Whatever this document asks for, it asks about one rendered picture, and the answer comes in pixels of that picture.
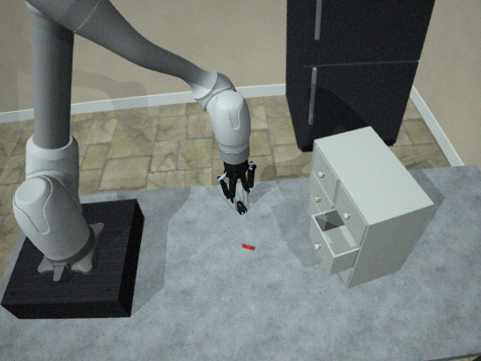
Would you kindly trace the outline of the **black nine-volt battery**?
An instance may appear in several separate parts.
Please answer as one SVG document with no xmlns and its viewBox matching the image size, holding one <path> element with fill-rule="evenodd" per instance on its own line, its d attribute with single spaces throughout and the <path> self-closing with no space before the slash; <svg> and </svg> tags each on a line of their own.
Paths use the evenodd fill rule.
<svg viewBox="0 0 481 361">
<path fill-rule="evenodd" d="M 247 211 L 247 208 L 245 207 L 245 205 L 241 202 L 241 201 L 238 201 L 237 202 L 237 211 L 242 215 Z"/>
</svg>

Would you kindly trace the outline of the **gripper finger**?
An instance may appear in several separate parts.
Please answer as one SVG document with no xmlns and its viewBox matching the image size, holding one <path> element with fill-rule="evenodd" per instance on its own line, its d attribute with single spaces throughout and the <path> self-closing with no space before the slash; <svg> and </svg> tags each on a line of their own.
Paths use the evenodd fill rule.
<svg viewBox="0 0 481 361">
<path fill-rule="evenodd" d="M 242 188 L 242 194 L 243 194 L 243 201 L 248 205 L 248 193 L 250 192 L 250 188 L 254 186 L 254 178 L 255 178 L 255 169 L 256 165 L 253 161 L 249 162 L 249 168 L 248 168 L 248 178 L 246 177 L 245 171 L 240 172 L 241 173 L 241 184 L 243 186 Z M 247 178 L 247 179 L 246 179 Z"/>
<path fill-rule="evenodd" d="M 223 189 L 223 193 L 226 196 L 227 199 L 230 199 L 232 202 L 232 206 L 235 210 L 237 210 L 237 202 L 236 202 L 236 197 L 235 197 L 235 192 L 236 192 L 236 183 L 237 183 L 237 178 L 238 174 L 235 173 L 233 175 L 233 180 L 229 179 L 229 191 L 228 187 L 226 185 L 226 172 L 220 177 L 218 176 L 217 179 L 219 182 L 222 182 L 221 187 Z"/>
</svg>

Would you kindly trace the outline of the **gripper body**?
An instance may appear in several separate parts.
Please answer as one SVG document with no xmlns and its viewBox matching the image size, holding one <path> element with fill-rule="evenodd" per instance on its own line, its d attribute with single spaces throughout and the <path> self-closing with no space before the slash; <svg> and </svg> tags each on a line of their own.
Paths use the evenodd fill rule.
<svg viewBox="0 0 481 361">
<path fill-rule="evenodd" d="M 235 173 L 232 173 L 232 172 L 242 172 L 242 171 L 246 172 L 249 168 L 249 163 L 248 163 L 248 159 L 245 162 L 243 162 L 241 164 L 238 164 L 238 165 L 230 165 L 230 164 L 227 164 L 226 162 L 224 162 L 224 167 L 225 167 L 224 173 L 226 172 L 226 177 L 233 180 L 233 175 Z M 244 170 L 244 168 L 246 168 L 246 169 Z M 242 176 L 241 176 L 241 173 L 237 173 L 237 174 L 238 174 L 238 178 L 237 178 L 237 180 L 238 180 Z"/>
</svg>

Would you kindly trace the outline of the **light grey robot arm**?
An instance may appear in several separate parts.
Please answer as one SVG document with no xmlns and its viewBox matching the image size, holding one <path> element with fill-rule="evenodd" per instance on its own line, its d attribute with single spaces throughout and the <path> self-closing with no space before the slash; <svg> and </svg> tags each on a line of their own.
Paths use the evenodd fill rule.
<svg viewBox="0 0 481 361">
<path fill-rule="evenodd" d="M 25 235 L 45 254 L 39 273 L 55 271 L 53 282 L 63 284 L 69 272 L 94 271 L 106 230 L 102 222 L 86 223 L 78 197 L 78 141 L 70 134 L 74 33 L 189 84 L 210 116 L 227 164 L 249 157 L 250 113 L 226 75 L 202 70 L 148 41 L 109 0 L 26 0 L 26 5 L 33 14 L 34 134 L 26 143 L 26 180 L 13 196 L 13 211 Z"/>
</svg>

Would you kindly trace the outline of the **small grey chest of drawers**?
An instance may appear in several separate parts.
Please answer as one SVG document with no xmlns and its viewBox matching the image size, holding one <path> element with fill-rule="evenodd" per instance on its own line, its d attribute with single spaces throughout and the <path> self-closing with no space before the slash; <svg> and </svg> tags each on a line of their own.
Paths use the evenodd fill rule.
<svg viewBox="0 0 481 361">
<path fill-rule="evenodd" d="M 338 178 L 333 209 L 341 182 L 367 223 L 360 247 L 353 238 L 359 253 L 346 288 L 400 270 L 432 200 L 370 126 L 314 140 L 307 211 L 315 146 Z"/>
</svg>

